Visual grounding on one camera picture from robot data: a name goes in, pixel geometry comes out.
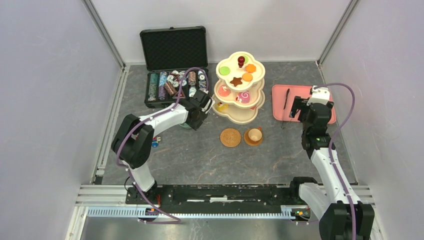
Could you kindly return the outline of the orange macaron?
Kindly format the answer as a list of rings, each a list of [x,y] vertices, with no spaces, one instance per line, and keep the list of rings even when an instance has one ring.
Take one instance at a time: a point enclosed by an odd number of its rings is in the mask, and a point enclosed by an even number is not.
[[[249,72],[246,72],[242,75],[242,79],[246,82],[251,82],[253,80],[253,75]]]

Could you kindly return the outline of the yellow roll cake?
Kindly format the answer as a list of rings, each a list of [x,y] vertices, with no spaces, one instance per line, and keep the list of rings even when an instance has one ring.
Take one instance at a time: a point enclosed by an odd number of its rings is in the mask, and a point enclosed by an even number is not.
[[[226,104],[226,103],[218,102],[217,105],[216,105],[216,109],[220,113],[223,113],[228,108],[229,108],[229,105]]]

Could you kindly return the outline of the chocolate star cookie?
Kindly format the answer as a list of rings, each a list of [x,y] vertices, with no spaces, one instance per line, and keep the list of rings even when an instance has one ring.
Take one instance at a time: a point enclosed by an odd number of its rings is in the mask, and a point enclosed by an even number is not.
[[[243,84],[243,78],[242,77],[234,77],[231,81],[230,84],[232,84],[234,87],[237,87],[239,85]]]

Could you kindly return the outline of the patterned round wooden coaster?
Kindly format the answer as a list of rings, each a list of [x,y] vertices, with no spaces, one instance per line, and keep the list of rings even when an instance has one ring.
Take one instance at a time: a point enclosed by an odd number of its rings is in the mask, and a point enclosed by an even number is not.
[[[221,132],[219,139],[224,146],[234,148],[241,143],[242,135],[235,128],[226,128]]]

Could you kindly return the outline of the orange wooden cup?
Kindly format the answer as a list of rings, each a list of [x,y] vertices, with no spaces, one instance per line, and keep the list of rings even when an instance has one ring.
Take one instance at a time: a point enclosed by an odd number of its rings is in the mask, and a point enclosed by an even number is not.
[[[247,139],[252,144],[259,143],[263,139],[262,128],[261,127],[251,128],[247,132]]]

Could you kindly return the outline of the plain round wooden coaster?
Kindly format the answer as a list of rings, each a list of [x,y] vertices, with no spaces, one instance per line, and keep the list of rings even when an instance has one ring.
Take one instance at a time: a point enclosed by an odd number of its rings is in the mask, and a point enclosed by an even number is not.
[[[243,139],[249,146],[258,146],[264,140],[264,135],[261,127],[249,128],[245,131]]]

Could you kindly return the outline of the pink cupcake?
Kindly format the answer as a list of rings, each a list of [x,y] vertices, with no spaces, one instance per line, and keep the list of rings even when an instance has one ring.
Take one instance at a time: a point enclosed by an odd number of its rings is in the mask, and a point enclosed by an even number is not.
[[[221,85],[218,88],[217,94],[222,98],[226,98],[232,94],[232,91],[226,85]]]

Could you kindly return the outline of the green macaron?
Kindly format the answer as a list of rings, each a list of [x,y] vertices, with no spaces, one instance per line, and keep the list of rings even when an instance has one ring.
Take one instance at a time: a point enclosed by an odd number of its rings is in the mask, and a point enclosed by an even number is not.
[[[231,72],[231,69],[228,66],[222,66],[218,71],[222,76],[227,76]]]
[[[249,61],[249,58],[246,55],[243,55],[244,63],[246,64]]]

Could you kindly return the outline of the black serving tongs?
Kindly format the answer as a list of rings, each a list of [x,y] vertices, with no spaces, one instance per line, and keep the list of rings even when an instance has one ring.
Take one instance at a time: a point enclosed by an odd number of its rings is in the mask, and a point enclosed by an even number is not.
[[[284,117],[285,117],[285,112],[286,112],[287,105],[288,105],[290,91],[291,91],[291,89],[288,88],[287,91],[286,91],[285,99],[284,99],[284,105],[283,105],[283,110],[282,110],[282,118],[281,118],[281,129],[282,130],[284,130],[286,128]]]

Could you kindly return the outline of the orange flower cookie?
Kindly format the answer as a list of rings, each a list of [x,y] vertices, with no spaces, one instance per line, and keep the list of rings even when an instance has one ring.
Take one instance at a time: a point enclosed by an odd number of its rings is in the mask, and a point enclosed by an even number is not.
[[[248,65],[245,67],[245,71],[246,71],[247,73],[254,73],[254,72],[256,72],[256,71],[257,71],[257,67],[256,67],[256,65],[254,65],[254,64],[248,64]]]

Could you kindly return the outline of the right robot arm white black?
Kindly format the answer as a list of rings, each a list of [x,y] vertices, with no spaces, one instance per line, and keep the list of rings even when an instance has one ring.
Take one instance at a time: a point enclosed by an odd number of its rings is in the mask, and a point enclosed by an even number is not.
[[[289,189],[289,199],[295,204],[306,202],[317,217],[323,240],[369,240],[375,211],[355,193],[337,160],[337,151],[328,134],[328,122],[334,104],[309,103],[296,96],[290,116],[302,123],[301,144],[317,169],[325,191],[305,178],[296,178]]]

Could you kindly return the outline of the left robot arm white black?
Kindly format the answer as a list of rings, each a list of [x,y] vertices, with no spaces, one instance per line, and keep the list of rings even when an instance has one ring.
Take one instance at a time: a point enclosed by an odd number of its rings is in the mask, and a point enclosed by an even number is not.
[[[157,184],[147,161],[152,150],[153,138],[162,132],[181,124],[197,130],[208,117],[214,99],[199,90],[194,96],[180,98],[170,106],[150,115],[124,117],[115,134],[111,150],[116,154],[116,164],[125,167],[138,190],[138,197],[145,204],[157,198]]]

